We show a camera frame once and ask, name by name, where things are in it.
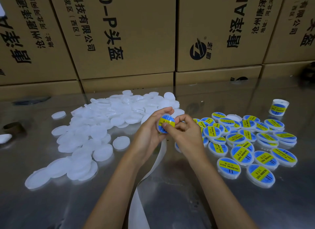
person's left hand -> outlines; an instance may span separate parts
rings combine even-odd
[[[128,152],[136,159],[141,167],[151,156],[157,145],[165,139],[167,134],[161,134],[156,129],[156,122],[165,114],[173,114],[172,107],[155,111],[138,129]]]

cardboard box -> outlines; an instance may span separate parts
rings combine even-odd
[[[261,68],[261,65],[257,65],[194,72],[176,72],[175,85],[178,86],[196,83],[237,81],[258,78]]]
[[[261,78],[277,78],[284,76],[299,76],[302,70],[313,61],[263,64]]]
[[[80,79],[175,70],[176,0],[52,0]]]
[[[77,79],[49,0],[0,1],[0,85]]]
[[[179,0],[178,72],[261,64],[282,0]]]
[[[284,0],[264,63],[315,59],[315,0]]]
[[[82,93],[79,81],[60,81],[0,86],[0,100],[14,100],[28,96],[53,96]]]
[[[85,93],[173,86],[174,73],[81,80]]]

stainless steel tabletop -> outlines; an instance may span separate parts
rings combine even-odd
[[[315,227],[315,90],[312,86],[288,78],[196,84],[174,89],[137,89],[133,92],[145,94],[153,90],[160,94],[174,90],[180,108],[194,118],[219,111],[240,116],[250,114],[265,120],[271,118],[268,110],[273,99],[288,100],[290,105],[280,120],[285,124],[286,132],[298,137],[297,145],[291,150],[298,159],[297,165],[293,168],[279,166],[273,172],[276,182],[270,189],[252,184],[246,178],[245,170],[238,179],[224,181],[260,228]],[[55,96],[44,103],[28,106],[0,102],[0,125],[19,121],[26,129],[26,134],[11,144],[0,146],[0,228],[78,229],[83,226],[124,152],[115,151],[109,160],[97,162],[96,176],[86,182],[70,181],[62,176],[51,179],[37,190],[28,190],[24,182],[33,171],[68,155],[58,152],[52,129],[68,125],[70,112],[85,104],[86,99],[116,93]],[[51,115],[61,110],[67,112],[66,118],[54,121]],[[114,127],[108,133],[112,139],[122,135],[132,139],[139,126]],[[151,229],[211,228],[215,223],[194,172],[184,156],[175,150],[170,137],[167,147],[160,165],[138,187]],[[215,165],[218,158],[206,151]],[[136,185],[151,169],[157,154],[158,150],[141,168]]]

person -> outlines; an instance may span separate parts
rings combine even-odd
[[[167,107],[155,111],[140,126],[87,219],[84,229],[120,229],[123,226],[137,172],[167,136],[156,130],[156,122],[164,113],[171,115],[174,110]],[[167,123],[162,127],[177,142],[198,177],[217,227],[258,228],[209,162],[199,125],[189,115],[184,114],[175,118],[175,127]]]

metal table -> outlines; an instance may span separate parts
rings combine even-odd
[[[274,98],[288,100],[290,105],[280,120],[285,123],[287,132],[298,137],[297,145],[291,150],[298,158],[297,165],[293,168],[279,166],[274,171],[276,183],[270,189],[252,184],[245,170],[236,180],[224,180],[260,228],[314,228],[315,90],[312,87],[288,78],[133,90],[134,94],[150,91],[160,94],[174,91],[180,108],[194,118],[219,111],[240,116],[250,114],[264,120],[270,118],[268,109]],[[115,151],[109,160],[98,162],[99,171],[86,182],[70,181],[62,176],[51,179],[37,190],[28,190],[24,182],[33,171],[68,155],[58,152],[56,138],[50,133],[52,129],[68,125],[70,112],[85,104],[86,99],[116,93],[55,96],[44,103],[28,106],[0,102],[1,126],[20,121],[27,131],[11,144],[0,147],[0,228],[78,229],[83,226],[124,152]],[[52,120],[51,114],[61,110],[68,113],[67,117]],[[112,139],[126,135],[132,140],[139,126],[114,127],[108,133]],[[160,165],[138,187],[151,229],[211,228],[215,223],[194,172],[184,156],[175,150],[170,137],[167,146]],[[217,158],[206,151],[215,165]],[[151,169],[157,154],[158,150],[141,168],[135,185]]]

